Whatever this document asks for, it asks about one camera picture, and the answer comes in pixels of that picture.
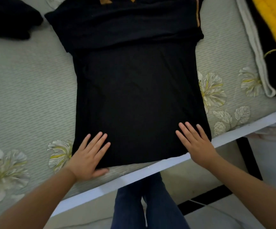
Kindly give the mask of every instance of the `forearm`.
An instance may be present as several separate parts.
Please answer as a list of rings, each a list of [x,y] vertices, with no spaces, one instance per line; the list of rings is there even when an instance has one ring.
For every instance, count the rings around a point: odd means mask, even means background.
[[[0,229],[43,228],[75,182],[75,175],[62,169],[5,211],[0,216]]]
[[[219,157],[209,171],[266,227],[276,228],[276,190]]]

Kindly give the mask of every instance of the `finger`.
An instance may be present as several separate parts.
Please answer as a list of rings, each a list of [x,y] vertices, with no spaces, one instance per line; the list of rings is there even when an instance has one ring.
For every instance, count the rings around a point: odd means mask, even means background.
[[[89,152],[92,148],[93,148],[93,146],[98,142],[98,140],[101,138],[101,136],[102,136],[102,132],[99,132],[92,140],[91,140],[91,142],[89,142],[89,144],[87,145],[87,147],[86,147],[86,149],[85,149],[85,151],[86,152]]]
[[[102,149],[95,155],[95,160],[99,163],[99,161],[102,159],[108,148],[110,147],[110,142],[107,142],[105,146],[103,146]]]
[[[78,151],[80,150],[84,150],[86,148],[86,145],[87,145],[87,142],[89,141],[89,138],[90,138],[90,134],[88,134],[84,140],[82,141],[82,144],[79,146],[79,149]]]
[[[203,130],[203,128],[202,128],[199,124],[197,124],[196,127],[197,127],[197,129],[198,129],[198,131],[199,131],[201,137],[202,137],[204,140],[209,140],[208,137],[207,137],[207,135],[206,135],[206,133],[205,133],[205,131]]]
[[[107,138],[107,134],[105,133],[98,141],[97,143],[93,146],[93,148],[90,150],[90,155],[95,156],[97,152],[99,152],[99,149],[103,145],[104,141]]]
[[[200,135],[198,134],[198,132],[194,129],[194,127],[192,127],[192,125],[190,125],[189,122],[186,122],[185,125],[186,125],[186,127],[189,129],[189,131],[191,132],[192,136],[194,136],[194,138],[195,138],[196,140],[200,140],[200,139],[201,139],[201,137],[200,137]]]
[[[190,143],[196,141],[196,139],[194,138],[194,136],[192,136],[191,132],[187,129],[186,126],[184,126],[183,123],[179,123],[178,126],[183,131],[183,134],[189,140]]]
[[[97,177],[103,176],[108,172],[109,172],[109,169],[98,169],[93,172],[92,177],[97,178]]]
[[[185,136],[180,131],[176,130],[175,133],[178,136],[179,140],[182,142],[182,144],[189,151],[189,149],[191,148],[191,143],[187,140],[187,138],[185,138]]]

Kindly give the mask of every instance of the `hand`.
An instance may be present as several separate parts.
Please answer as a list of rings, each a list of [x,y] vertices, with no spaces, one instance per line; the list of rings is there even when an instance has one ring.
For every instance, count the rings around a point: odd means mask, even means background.
[[[110,146],[110,142],[108,142],[99,151],[107,138],[107,134],[104,134],[103,136],[102,134],[102,132],[99,132],[87,145],[87,142],[90,139],[90,134],[88,134],[77,152],[66,164],[65,169],[70,170],[75,175],[77,181],[87,181],[108,173],[109,169],[95,170],[99,161],[102,159]]]
[[[216,158],[220,158],[220,155],[216,152],[200,125],[196,126],[201,136],[188,122],[185,123],[186,126],[183,123],[179,123],[178,125],[185,136],[178,130],[176,131],[176,135],[186,147],[195,163],[208,169]]]

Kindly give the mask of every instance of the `left hand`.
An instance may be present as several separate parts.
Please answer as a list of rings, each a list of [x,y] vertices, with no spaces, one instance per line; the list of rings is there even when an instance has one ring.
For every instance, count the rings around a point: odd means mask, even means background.
[[[68,169],[75,175],[77,181],[87,181],[109,172],[109,169],[95,170],[110,146],[110,142],[108,142],[100,149],[107,138],[107,134],[103,135],[102,132],[99,132],[87,145],[90,136],[88,134],[85,137],[77,152],[65,166],[65,169]]]

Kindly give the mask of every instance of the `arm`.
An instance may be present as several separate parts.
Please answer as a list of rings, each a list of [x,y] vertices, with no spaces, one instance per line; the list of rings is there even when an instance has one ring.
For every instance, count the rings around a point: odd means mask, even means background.
[[[185,125],[179,123],[185,136],[180,131],[176,134],[192,160],[223,182],[264,227],[276,228],[276,189],[220,157],[200,125],[201,136],[188,122]]]
[[[108,142],[99,150],[107,134],[101,136],[102,133],[98,133],[87,145],[90,134],[87,135],[64,168],[0,216],[0,229],[43,228],[56,206],[77,181],[107,173],[108,169],[95,171],[110,146]]]

